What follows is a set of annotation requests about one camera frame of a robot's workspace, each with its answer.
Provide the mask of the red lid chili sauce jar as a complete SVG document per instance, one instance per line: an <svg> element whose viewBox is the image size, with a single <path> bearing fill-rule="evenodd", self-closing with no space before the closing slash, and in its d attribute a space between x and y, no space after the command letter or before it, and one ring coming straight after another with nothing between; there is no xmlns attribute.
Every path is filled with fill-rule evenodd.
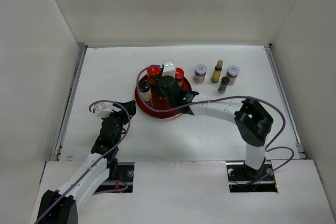
<svg viewBox="0 0 336 224"><path fill-rule="evenodd" d="M151 85L155 85L156 81L161 78L162 72L161 72L161 67L160 66L155 66L155 65L150 65L147 68L147 76L148 76L148 82Z"/></svg>

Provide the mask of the clear jar white powder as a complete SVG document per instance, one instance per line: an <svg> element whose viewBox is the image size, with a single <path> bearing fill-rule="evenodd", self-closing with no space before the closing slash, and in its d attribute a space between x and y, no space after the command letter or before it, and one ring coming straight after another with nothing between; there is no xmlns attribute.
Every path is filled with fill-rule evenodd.
<svg viewBox="0 0 336 224"><path fill-rule="evenodd" d="M140 98L144 102L149 102L152 99L151 85L147 80L142 80L138 83Z"/></svg>

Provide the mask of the white lid sauce jar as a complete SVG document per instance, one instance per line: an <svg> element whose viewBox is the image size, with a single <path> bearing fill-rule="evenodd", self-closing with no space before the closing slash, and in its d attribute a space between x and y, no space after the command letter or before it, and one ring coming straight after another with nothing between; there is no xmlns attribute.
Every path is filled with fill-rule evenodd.
<svg viewBox="0 0 336 224"><path fill-rule="evenodd" d="M196 83L203 83L207 73L207 67L204 64L197 64L194 68L194 81Z"/></svg>

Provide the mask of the yellow label oil bottle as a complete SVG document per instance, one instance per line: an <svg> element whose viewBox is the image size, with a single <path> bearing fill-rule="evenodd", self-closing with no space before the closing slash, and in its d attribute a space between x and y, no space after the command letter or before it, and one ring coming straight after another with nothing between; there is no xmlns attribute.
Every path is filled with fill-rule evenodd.
<svg viewBox="0 0 336 224"><path fill-rule="evenodd" d="M214 68L214 71L212 73L211 76L211 82L213 83L217 83L219 81L219 78L221 76L221 72L222 72L222 68L223 68L223 61L219 60Z"/></svg>

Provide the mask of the black cap pepper bottle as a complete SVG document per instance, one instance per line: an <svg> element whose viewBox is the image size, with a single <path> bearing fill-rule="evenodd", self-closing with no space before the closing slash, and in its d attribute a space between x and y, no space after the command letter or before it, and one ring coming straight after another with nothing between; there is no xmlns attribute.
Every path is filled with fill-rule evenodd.
<svg viewBox="0 0 336 224"><path fill-rule="evenodd" d="M227 77L227 76L222 77L221 82L219 84L219 87L217 89L217 92L218 93L225 93L229 82L230 82L229 77Z"/></svg>

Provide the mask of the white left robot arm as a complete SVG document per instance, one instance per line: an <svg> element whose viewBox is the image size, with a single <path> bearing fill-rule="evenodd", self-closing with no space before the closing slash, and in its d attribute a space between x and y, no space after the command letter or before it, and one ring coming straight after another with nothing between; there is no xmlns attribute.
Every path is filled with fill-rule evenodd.
<svg viewBox="0 0 336 224"><path fill-rule="evenodd" d="M136 102L99 100L89 111L102 120L98 137L82 166L58 189L47 190L40 201L36 223L78 223L79 212L106 180L118 175L118 146L126 137Z"/></svg>

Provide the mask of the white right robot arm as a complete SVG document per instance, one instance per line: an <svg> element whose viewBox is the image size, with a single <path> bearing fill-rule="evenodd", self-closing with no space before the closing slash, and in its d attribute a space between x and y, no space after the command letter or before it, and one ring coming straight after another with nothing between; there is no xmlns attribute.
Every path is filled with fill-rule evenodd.
<svg viewBox="0 0 336 224"><path fill-rule="evenodd" d="M274 120L258 101L210 102L209 98L196 91L184 91L171 76L158 79L156 91L158 96L166 98L171 107L183 114L209 116L235 124L246 143L244 175L254 180L262 174L266 160L265 142Z"/></svg>

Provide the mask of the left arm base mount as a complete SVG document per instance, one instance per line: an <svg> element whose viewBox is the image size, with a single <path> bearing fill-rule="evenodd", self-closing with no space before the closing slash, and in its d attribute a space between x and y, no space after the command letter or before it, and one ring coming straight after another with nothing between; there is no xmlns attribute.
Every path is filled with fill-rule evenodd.
<svg viewBox="0 0 336 224"><path fill-rule="evenodd" d="M135 165L134 163L118 163L109 177L97 188L99 193L132 193Z"/></svg>

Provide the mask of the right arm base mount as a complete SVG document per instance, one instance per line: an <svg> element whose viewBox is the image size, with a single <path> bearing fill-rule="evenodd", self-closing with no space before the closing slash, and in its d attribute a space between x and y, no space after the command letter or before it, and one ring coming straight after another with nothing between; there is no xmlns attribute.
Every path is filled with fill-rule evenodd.
<svg viewBox="0 0 336 224"><path fill-rule="evenodd" d="M243 162L226 163L229 191L231 193L277 193L277 183L271 161L265 161L259 170Z"/></svg>

